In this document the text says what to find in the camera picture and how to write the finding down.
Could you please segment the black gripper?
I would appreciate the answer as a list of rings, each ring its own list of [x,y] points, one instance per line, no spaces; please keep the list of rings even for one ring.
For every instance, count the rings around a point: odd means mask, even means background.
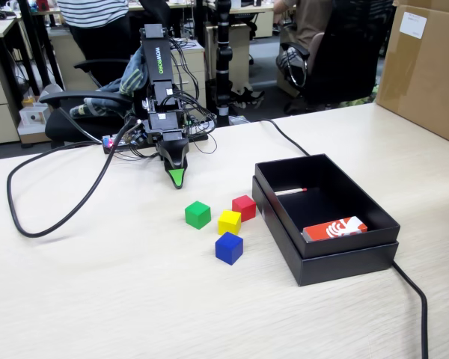
[[[179,121],[178,112],[152,113],[146,120],[146,140],[148,144],[159,143],[159,154],[163,159],[165,172],[176,189],[183,187],[187,168],[186,156],[189,139]]]

